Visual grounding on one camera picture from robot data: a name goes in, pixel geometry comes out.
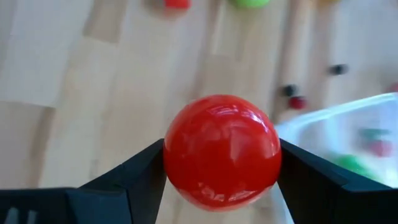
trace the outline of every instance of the glossy red ball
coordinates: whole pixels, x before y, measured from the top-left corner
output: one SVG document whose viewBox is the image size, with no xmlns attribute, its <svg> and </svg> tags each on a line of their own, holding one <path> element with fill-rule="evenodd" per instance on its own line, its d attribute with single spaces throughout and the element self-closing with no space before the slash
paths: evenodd
<svg viewBox="0 0 398 224">
<path fill-rule="evenodd" d="M 302 110 L 307 106 L 304 96 L 293 96 L 289 99 L 289 106 L 295 110 Z"/>
<path fill-rule="evenodd" d="M 258 199 L 275 184 L 281 159 L 268 117 L 230 95 L 207 96 L 184 107 L 164 142 L 171 183 L 188 201 L 211 211 Z"/>
</svg>

